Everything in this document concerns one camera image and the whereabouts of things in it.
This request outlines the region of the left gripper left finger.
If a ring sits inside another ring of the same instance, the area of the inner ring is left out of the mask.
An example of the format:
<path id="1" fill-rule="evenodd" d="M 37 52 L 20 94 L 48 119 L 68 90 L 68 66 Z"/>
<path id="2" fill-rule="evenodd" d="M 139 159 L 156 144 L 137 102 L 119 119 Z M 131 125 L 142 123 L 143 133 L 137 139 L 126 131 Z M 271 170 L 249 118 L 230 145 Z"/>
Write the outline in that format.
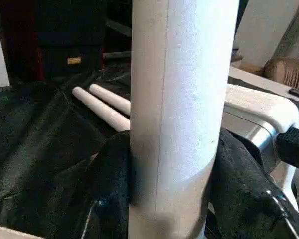
<path id="1" fill-rule="evenodd" d="M 80 176 L 56 239 L 126 239 L 130 200 L 130 133 L 110 137 Z"/>

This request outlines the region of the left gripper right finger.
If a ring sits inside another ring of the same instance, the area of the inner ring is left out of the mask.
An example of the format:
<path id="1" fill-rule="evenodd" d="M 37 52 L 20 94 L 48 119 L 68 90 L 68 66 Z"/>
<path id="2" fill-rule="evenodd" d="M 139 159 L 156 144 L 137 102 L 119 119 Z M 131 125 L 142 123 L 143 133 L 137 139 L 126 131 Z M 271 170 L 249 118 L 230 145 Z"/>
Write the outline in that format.
<path id="1" fill-rule="evenodd" d="M 299 239 L 299 214 L 245 146 L 220 130 L 211 204 L 224 239 Z"/>

